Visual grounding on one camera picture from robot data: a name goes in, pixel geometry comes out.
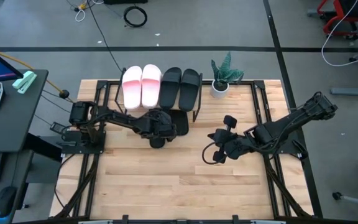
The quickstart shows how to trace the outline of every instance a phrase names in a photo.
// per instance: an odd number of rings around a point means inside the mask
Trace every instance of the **caster wheel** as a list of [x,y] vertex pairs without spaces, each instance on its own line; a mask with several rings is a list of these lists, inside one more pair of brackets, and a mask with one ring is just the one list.
[[223,119],[223,123],[230,128],[236,128],[237,125],[237,119],[233,118],[232,116],[226,115]]
[[342,196],[342,194],[339,193],[339,192],[334,192],[334,193],[333,193],[333,198],[334,198],[335,200],[340,200],[340,199],[341,199],[341,196]]

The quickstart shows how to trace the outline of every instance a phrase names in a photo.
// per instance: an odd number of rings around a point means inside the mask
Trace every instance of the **wooden tabletop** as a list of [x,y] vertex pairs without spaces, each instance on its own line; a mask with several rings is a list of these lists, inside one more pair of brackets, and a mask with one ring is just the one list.
[[[264,80],[272,119],[288,114],[280,80]],[[93,101],[97,80],[82,80],[78,101]],[[109,107],[117,109],[111,89]],[[149,141],[130,129],[107,124],[105,151],[99,160],[98,174],[91,211],[92,219],[240,219],[273,218],[262,156],[248,153],[238,160],[210,166],[201,160],[201,151],[211,142],[207,134],[223,128],[223,118],[235,117],[235,130],[242,133],[257,121],[249,85],[231,85],[227,96],[215,99],[210,86],[204,85],[201,110],[195,123],[188,114],[190,130],[162,149],[151,149]],[[260,103],[262,97],[258,91]],[[131,111],[134,116],[145,110]],[[216,147],[211,147],[207,160]],[[75,155],[61,169],[57,194],[67,203],[77,188],[82,155]],[[287,189],[304,210],[312,214],[311,202],[301,162],[281,155]],[[86,201],[85,190],[80,214]],[[282,201],[276,188],[280,214]],[[54,198],[50,215],[62,207]]]

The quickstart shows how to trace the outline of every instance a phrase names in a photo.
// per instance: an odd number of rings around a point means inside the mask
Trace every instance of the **black slide sandal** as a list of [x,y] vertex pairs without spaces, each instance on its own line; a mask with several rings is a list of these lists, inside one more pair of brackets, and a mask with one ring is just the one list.
[[170,68],[164,73],[160,87],[160,107],[162,109],[171,109],[175,104],[180,86],[180,79],[180,68]]
[[194,108],[200,87],[200,75],[193,69],[186,69],[180,82],[179,109],[189,112]]
[[168,114],[171,116],[172,123],[177,126],[178,136],[184,136],[189,132],[189,120],[187,112],[180,110],[169,110]]

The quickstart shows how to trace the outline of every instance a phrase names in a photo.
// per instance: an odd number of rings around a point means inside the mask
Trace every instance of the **black metal frame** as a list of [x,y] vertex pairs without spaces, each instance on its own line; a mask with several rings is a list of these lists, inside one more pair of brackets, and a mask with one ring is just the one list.
[[[105,88],[106,91],[104,94],[103,106],[107,107],[108,100],[109,100],[109,94],[110,94],[110,92],[109,92],[110,87],[112,85],[120,85],[120,84],[121,83],[119,81],[106,81],[106,80],[98,81],[94,102],[98,103],[98,101],[100,99],[101,90],[102,90],[102,88]],[[202,84],[210,85],[210,84],[212,84],[212,80],[202,81]],[[262,102],[263,102],[263,106],[264,106],[266,120],[271,121],[272,117],[270,114],[270,108],[269,108],[269,103],[267,100],[267,94],[266,94],[264,81],[263,80],[255,80],[255,81],[241,80],[241,81],[237,82],[237,84],[250,85],[251,92],[252,92],[252,98],[254,101],[255,115],[256,115],[258,124],[262,123],[262,115],[260,112],[259,99],[257,96],[257,90],[258,89],[260,90],[260,93],[262,95]],[[103,127],[104,127],[104,122],[101,123],[99,129],[101,129],[101,131],[104,131]],[[82,198],[82,194],[81,194],[81,192],[80,193],[76,192],[74,196],[76,196],[77,199],[76,199],[76,203],[73,207],[73,217],[72,218],[60,218],[59,217],[59,218],[55,218],[53,220],[41,220],[41,221],[35,221],[35,222],[27,222],[28,224],[38,224],[38,223],[68,223],[68,224],[76,223],[77,224],[78,221],[90,220],[94,186],[96,183],[96,173],[97,173],[98,162],[99,162],[99,154],[94,155],[91,169],[88,171],[87,178],[85,178],[86,170],[87,170],[87,166],[88,166],[88,160],[89,160],[89,154],[85,154],[83,157],[82,165],[81,165],[80,179],[78,181],[78,189],[82,189],[82,190],[85,188],[87,183],[89,183],[89,191],[88,191],[88,195],[87,195],[85,215],[78,216],[78,212],[80,209],[80,200]],[[283,190],[281,190],[281,191],[282,191],[282,199],[283,199],[283,207],[284,207],[285,216],[280,215],[279,211],[278,211],[277,196],[275,194],[275,188],[274,188],[274,183],[273,183],[272,178],[275,178],[275,182],[279,183],[278,188],[281,188],[281,189],[285,188],[285,184],[284,184],[284,179],[283,179],[281,162],[280,162],[280,158],[278,155],[276,155],[274,157],[274,161],[275,161],[275,168],[277,170],[277,176],[271,175],[271,173],[273,171],[272,165],[270,163],[269,157],[264,156],[265,170],[266,170],[267,180],[268,180],[268,190],[269,190],[269,194],[270,194],[270,202],[272,204],[274,220],[286,221],[287,223],[358,223],[358,222],[350,222],[350,221],[345,221],[345,220],[326,220],[326,219],[317,218],[317,217],[313,217],[313,218],[311,218],[311,217],[308,217],[308,218],[291,217],[290,206],[286,200],[286,197],[284,197],[284,194],[286,194],[287,198],[289,198],[289,200],[291,200],[292,202],[294,202],[294,199],[291,196],[288,196],[288,194],[289,194],[288,191],[285,192]],[[202,223],[204,223],[204,224],[209,224],[209,223],[210,224],[213,224],[213,223],[216,223],[216,224],[253,223],[252,220],[240,220],[238,215],[233,215],[232,217],[233,217],[232,220],[202,220]],[[130,223],[130,224],[135,224],[135,223],[139,223],[139,224],[143,224],[143,223],[144,224],[151,224],[151,223],[158,223],[158,224],[162,224],[162,223],[193,224],[194,223],[194,224],[199,224],[199,223],[201,223],[200,220],[129,220],[128,215],[123,215],[122,220],[109,220],[109,221],[113,221],[113,223],[122,223],[122,224],[128,224],[128,223]]]
[[[116,103],[116,105],[118,106],[119,108],[119,111],[126,114],[127,113],[127,110],[122,110],[121,106],[119,105],[118,103],[118,96],[119,96],[119,92],[121,91],[121,87],[122,87],[122,78],[124,76],[124,73],[126,71],[126,68],[123,68],[122,69],[122,73],[121,73],[121,77],[119,79],[119,81],[108,81],[108,82],[111,82],[111,83],[118,83],[118,88],[117,88],[117,93],[116,93],[116,97],[114,98],[114,102]],[[193,123],[196,122],[196,119],[197,119],[197,116],[198,116],[198,113],[200,112],[200,109],[201,109],[201,95],[202,95],[202,91],[203,91],[203,84],[204,84],[204,81],[203,81],[203,74],[200,73],[200,83],[202,83],[202,85],[200,85],[200,87],[198,88],[198,107],[197,107],[197,110],[196,111],[193,111]]]

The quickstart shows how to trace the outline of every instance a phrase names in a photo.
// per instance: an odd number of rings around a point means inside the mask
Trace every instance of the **white slide sandal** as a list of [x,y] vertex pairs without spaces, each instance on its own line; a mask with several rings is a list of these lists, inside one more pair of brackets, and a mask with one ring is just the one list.
[[155,65],[146,65],[142,74],[142,106],[152,109],[157,106],[160,94],[161,70]]
[[129,110],[140,106],[142,95],[142,69],[132,66],[126,70],[122,77],[122,92],[124,94],[124,107]]

